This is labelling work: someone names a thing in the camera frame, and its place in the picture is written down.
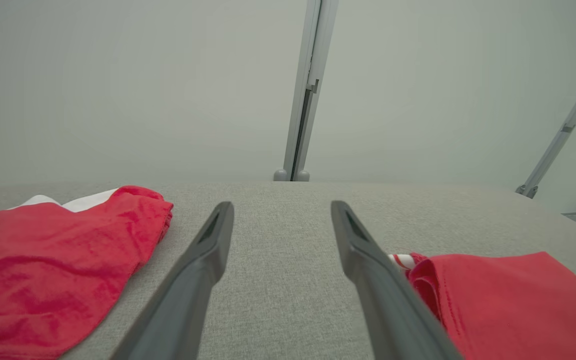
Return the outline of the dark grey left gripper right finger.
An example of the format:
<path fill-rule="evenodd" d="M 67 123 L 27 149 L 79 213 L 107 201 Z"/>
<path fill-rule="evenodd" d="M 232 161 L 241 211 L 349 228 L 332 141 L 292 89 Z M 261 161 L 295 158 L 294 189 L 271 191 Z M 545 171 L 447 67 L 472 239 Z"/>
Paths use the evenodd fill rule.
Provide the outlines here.
<path fill-rule="evenodd" d="M 378 246 L 352 208 L 330 204 L 343 273 L 354 284 L 377 360 L 460 360 L 441 322 Z"/>

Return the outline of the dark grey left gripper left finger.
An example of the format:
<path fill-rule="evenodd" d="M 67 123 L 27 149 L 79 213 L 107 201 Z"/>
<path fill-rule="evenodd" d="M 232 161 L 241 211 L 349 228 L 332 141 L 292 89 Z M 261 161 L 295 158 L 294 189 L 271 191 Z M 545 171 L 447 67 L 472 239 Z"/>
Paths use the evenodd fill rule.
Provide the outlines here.
<path fill-rule="evenodd" d="M 226 271 L 234 205 L 221 202 L 160 283 L 114 360 L 195 360 L 213 287 Z"/>

